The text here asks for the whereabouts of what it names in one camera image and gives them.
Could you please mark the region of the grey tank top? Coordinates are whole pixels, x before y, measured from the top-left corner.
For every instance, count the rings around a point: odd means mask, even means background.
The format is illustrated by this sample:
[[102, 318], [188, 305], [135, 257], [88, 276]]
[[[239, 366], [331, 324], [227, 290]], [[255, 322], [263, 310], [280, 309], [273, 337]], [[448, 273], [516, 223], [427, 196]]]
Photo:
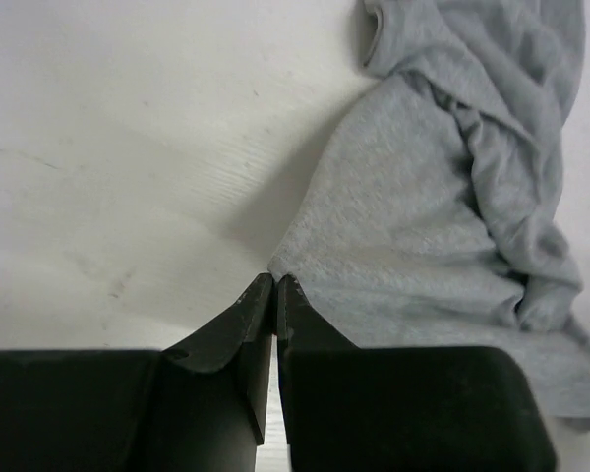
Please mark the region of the grey tank top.
[[590, 431], [582, 280], [555, 216], [579, 1], [368, 1], [378, 79], [332, 133], [272, 256], [364, 346], [488, 345]]

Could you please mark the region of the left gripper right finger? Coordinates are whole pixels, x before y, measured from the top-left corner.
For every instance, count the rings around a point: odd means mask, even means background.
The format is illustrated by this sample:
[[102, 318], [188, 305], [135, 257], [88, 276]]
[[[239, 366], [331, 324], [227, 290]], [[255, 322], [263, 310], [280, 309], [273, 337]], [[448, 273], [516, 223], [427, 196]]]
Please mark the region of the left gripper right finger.
[[365, 349], [276, 288], [279, 389], [295, 471], [553, 471], [529, 383], [488, 346]]

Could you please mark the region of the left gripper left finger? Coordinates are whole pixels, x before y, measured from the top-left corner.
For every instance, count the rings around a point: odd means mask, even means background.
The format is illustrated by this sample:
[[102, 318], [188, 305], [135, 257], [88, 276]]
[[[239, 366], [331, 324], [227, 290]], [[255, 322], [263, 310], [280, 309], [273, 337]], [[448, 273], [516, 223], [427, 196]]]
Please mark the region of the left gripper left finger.
[[0, 471], [251, 471], [273, 280], [173, 346], [0, 350]]

